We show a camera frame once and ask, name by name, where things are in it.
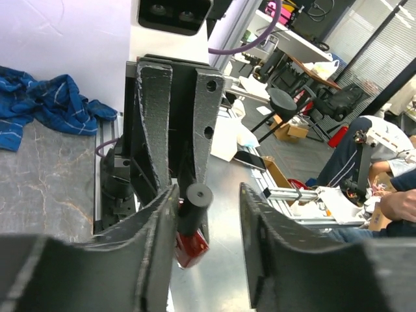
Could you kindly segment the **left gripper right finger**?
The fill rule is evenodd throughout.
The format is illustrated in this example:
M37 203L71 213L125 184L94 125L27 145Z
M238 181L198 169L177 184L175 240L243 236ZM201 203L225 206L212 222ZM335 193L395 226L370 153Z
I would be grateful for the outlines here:
M415 240L331 240L240 184L250 303L257 311L414 311Z

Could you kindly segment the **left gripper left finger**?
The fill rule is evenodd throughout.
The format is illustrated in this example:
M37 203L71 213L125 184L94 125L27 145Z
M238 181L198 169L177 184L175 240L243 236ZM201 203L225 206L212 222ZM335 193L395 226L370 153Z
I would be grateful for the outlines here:
M83 243L1 236L2 311L165 311L179 189Z

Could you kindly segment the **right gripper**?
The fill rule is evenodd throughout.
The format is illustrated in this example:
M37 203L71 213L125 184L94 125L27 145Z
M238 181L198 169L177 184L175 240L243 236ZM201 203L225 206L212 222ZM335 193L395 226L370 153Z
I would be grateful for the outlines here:
M205 182L225 80L208 64L146 55L128 62L123 156L138 195L177 179L180 193Z

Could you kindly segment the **red nail polish bottle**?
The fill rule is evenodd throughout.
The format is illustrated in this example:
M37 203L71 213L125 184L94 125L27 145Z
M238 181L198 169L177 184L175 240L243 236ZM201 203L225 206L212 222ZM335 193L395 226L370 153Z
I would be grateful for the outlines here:
M183 198L179 199L178 210L183 203ZM203 255L209 250L207 239L202 233L202 223L193 236L184 236L176 230L176 242L174 254L182 269L193 267L199 262Z

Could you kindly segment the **black nail polish cap brush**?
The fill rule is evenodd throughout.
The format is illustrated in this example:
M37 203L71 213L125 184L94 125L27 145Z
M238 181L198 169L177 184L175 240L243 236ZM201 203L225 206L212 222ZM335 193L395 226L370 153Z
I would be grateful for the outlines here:
M193 236L202 224L202 219L213 200L211 189L203 183L193 183L178 210L177 230L184 236Z

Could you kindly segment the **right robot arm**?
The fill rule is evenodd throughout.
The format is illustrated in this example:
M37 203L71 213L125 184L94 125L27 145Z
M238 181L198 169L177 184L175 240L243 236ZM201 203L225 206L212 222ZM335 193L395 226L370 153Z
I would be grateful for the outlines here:
M112 226L177 181L204 183L225 80L208 64L146 55L128 62L123 131L100 161L101 220Z

